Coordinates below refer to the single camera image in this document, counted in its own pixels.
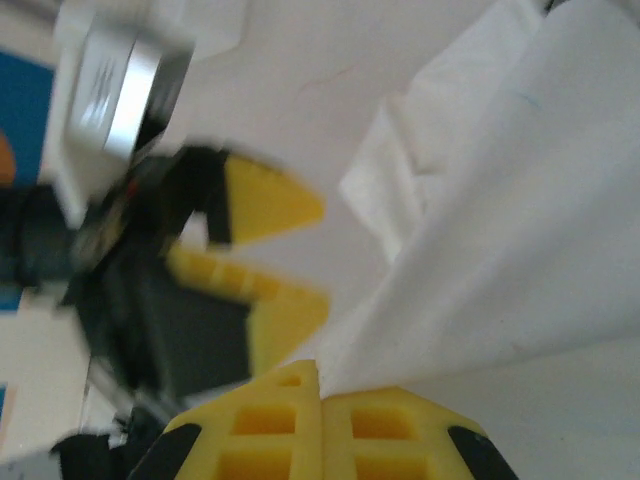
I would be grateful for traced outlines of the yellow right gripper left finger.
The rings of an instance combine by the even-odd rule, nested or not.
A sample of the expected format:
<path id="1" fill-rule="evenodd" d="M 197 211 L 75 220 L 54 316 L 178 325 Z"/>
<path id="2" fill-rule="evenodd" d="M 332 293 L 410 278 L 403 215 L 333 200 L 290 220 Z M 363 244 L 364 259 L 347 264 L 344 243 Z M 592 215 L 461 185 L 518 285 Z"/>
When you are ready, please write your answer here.
<path id="1" fill-rule="evenodd" d="M 294 362 L 180 413 L 127 480 L 321 480 L 315 363 Z"/>

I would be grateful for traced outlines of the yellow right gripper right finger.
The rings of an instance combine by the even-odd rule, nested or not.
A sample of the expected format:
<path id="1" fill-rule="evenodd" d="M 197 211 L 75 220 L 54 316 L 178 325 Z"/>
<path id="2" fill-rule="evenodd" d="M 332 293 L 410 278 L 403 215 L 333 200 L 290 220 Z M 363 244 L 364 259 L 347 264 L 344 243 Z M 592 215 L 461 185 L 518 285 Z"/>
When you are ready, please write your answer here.
<path id="1" fill-rule="evenodd" d="M 323 480 L 519 480 L 475 421 L 401 388 L 322 401 Z"/>

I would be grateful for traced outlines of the white t-shirt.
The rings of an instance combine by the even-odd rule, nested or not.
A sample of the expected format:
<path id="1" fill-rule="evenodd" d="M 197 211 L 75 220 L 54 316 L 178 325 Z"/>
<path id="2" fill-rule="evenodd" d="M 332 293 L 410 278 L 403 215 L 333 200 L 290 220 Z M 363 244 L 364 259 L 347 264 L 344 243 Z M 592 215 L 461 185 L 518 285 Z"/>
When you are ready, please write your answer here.
<path id="1" fill-rule="evenodd" d="M 323 333 L 323 397 L 640 336 L 640 0 L 496 0 L 340 191 L 389 270 Z"/>

